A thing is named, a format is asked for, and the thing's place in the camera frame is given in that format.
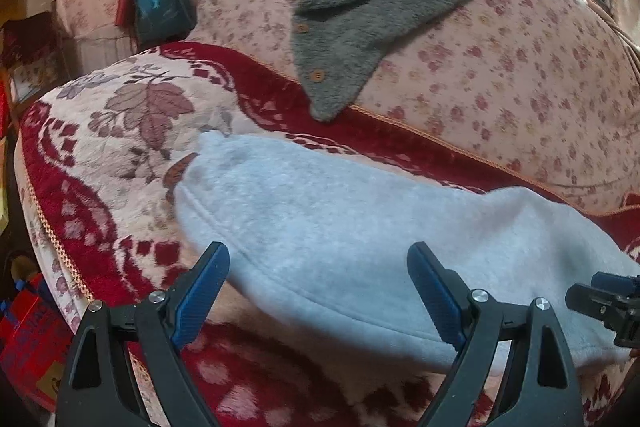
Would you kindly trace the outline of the light grey sweatpants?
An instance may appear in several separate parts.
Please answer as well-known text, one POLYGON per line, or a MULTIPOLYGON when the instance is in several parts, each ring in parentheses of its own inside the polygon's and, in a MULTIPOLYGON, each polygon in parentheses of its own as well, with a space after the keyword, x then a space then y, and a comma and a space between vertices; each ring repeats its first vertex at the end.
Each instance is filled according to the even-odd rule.
POLYGON ((276 319, 377 355, 444 373, 454 348, 435 329, 407 270, 422 242, 473 288, 504 303, 550 301, 578 369, 627 351, 564 296, 598 271, 638 263, 570 206, 524 187, 476 194, 292 142, 204 133, 175 189, 196 249, 229 249, 229 282, 276 319))

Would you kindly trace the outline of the dark teal bag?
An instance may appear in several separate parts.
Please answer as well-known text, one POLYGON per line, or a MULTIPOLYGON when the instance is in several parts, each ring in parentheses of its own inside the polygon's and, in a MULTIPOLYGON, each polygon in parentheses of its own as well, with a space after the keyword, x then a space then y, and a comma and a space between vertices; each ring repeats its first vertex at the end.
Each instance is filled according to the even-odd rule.
POLYGON ((196 23, 190 0, 134 0, 134 30, 140 46, 185 36, 196 23))

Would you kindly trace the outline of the red cardboard box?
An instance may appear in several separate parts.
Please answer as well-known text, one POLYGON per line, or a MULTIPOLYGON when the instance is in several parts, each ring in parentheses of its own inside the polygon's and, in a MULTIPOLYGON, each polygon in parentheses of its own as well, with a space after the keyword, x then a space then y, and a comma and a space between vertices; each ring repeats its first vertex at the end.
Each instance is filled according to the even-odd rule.
POLYGON ((54 412, 73 334, 42 274, 16 289, 1 303, 1 369, 21 397, 54 412))

